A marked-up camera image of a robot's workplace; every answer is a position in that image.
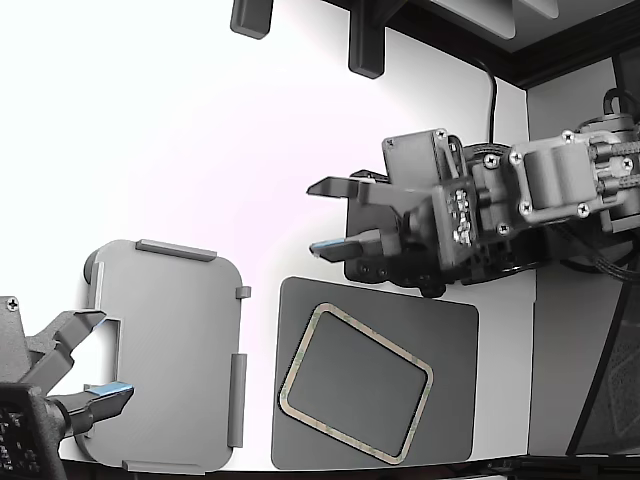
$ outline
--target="black cable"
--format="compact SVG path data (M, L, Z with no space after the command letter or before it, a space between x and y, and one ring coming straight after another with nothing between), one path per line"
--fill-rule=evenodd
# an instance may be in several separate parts
M598 159L637 155L640 154L640 142L591 145L590 147L588 147L588 152L589 159L594 162Z
M594 265L594 267L610 276L611 278L624 283L631 283L634 285L640 285L640 273L632 270L627 270L611 262L605 258L600 251L587 241L583 240L573 229L566 224L554 225L551 228L557 232L562 238L568 242L574 242L581 250L581 254L585 255Z
M634 119L638 117L640 114L640 101L636 97L633 96L631 92L628 90L623 90L621 88L612 88L605 95L602 100L602 110L605 115L613 115L613 99L617 98L620 101L624 98L628 100L631 105L633 105L633 112L630 112Z
M498 101L498 82L496 76L491 72L486 63L482 60L475 58L475 62L482 68L491 81L491 105L489 107L489 143L493 143L494 134L496 129L496 103Z
M637 188L640 186L640 175L629 175L620 179L620 190Z
M632 250L628 253L625 253L622 257L614 260L612 263L618 267L624 267L629 265L633 260L638 258L640 254L640 248L635 245ZM560 260L560 265L566 267L574 272L579 273L587 273L589 275L602 275L603 272L598 270L594 265L585 265L584 263L574 262L573 260Z
M508 147L506 145L499 145L499 144L488 144L488 143L481 143L478 145L469 145L467 148L470 148L471 151L473 152L472 156L473 157L484 157L485 155L488 154L493 154L493 155L498 155L499 157L502 157L505 153L507 153L511 147Z

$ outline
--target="rectangular frame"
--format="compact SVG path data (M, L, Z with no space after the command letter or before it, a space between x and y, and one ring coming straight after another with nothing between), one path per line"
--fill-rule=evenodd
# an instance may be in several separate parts
M406 361L415 365L416 367L418 367L419 369L425 372L427 376L427 380L425 382L425 386L420 395L418 406L411 420L409 430L407 431L407 435L404 439L402 449L400 450L399 455L393 456L377 448L374 448L371 445L368 445L356 438L353 438L350 435L347 435L346 433L341 432L340 430L333 428L311 417L310 415L307 415L304 412L301 412L300 410L291 406L291 404L289 403L289 393L291 392L291 388L293 387L293 383L296 379L296 376L298 375L300 365L302 365L302 361L304 360L305 353L307 352L309 344L311 343L311 339L313 338L313 334L316 330L316 327L318 326L318 322L320 321L320 317L322 316L323 313L330 313L331 315L335 316L336 318L343 321L347 325L358 330L363 335L366 335L374 342L377 342L378 344L387 348L388 350L395 353L396 355L404 358ZM367 325L359 322L358 320L356 320L346 312L340 310L335 305L332 305L330 303L322 303L314 309L313 314L311 315L311 319L309 320L309 324L307 325L307 328L304 332L302 341L300 342L300 345L296 350L296 354L294 356L293 362L291 364L291 367L289 368L289 371L287 372L287 376L285 377L285 381L280 390L280 394L278 396L278 403L280 404L280 408L282 408L282 410L287 415L310 426L311 428L314 428L319 432L329 435L330 437L333 437L342 443L346 443L347 445L357 450L360 450L361 452L366 453L367 455L376 457L377 459L385 463L388 463L390 465L399 465L404 461L407 454L409 453L411 442L413 441L415 432L418 429L418 424L420 423L420 419L422 417L422 413L424 412L424 408L427 404L427 399L429 397L429 392L431 391L432 386L433 386L433 370L428 364L416 358L414 355L411 355L402 347L396 345L389 339L383 337L382 335L375 332L373 329L371 329Z

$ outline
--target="screw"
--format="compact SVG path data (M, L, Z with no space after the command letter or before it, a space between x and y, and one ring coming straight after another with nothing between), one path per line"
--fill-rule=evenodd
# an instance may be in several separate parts
M589 208L589 205L587 205L586 203L581 203L580 205L578 205L578 216L580 218L587 218L590 213L591 209Z
M522 154L518 152L511 152L511 154L509 155L509 161L514 167L520 165L523 158L524 157L522 156Z
M576 138L576 136L571 130L565 130L564 132L562 132L562 139L566 143L573 143L575 138Z
M17 298L11 297L7 300L7 310L9 310L10 312L17 312L19 308L20 305L18 304Z
M520 213L524 216L530 215L532 212L531 203L527 200L520 202Z
M494 168L497 168L499 164L500 164L500 157L497 155L493 155L492 153L490 153L489 155L484 157L484 166L489 170L493 170Z
M498 235L500 235L501 237L506 237L507 235L509 235L509 232L511 232L511 227L509 227L509 225L507 225L506 223L500 223L496 230L498 232Z

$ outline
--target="black clamp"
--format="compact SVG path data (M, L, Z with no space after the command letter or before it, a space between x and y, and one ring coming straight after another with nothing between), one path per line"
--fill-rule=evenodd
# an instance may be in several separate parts
M349 70L367 78L384 73L385 27L408 0L353 0L350 6ZM271 29L273 0L234 0L231 30L264 38Z

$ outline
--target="wall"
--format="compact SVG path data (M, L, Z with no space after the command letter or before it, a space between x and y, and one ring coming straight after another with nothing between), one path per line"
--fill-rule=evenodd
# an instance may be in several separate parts
M528 92L532 140L603 114L616 86L611 60ZM609 331L621 284L556 265L538 272L529 452L564 455Z
M262 41L230 31L231 5L0 3L0 291L19 297L33 334L84 306L84 261L113 239L231 259L254 295L240 346L250 358L245 448L228 468L268 470L280 281L345 282L340 266L307 251L343 235L345 205L306 188L383 171L386 136L447 127L484 141L489 86L483 72L391 31L384 77L350 73L348 15L319 0L277 0ZM501 82L496 139L526 138L525 94ZM481 316L475 457L526 449L534 277L453 289L494 312ZM56 393L110 380L105 332L78 348ZM63 452L79 458L71 443Z
M620 54L618 74L621 77L618 78L620 87L638 98L640 96L640 48L636 47Z
M602 116L602 98L616 86L611 59L593 64L527 92L531 140L560 135Z

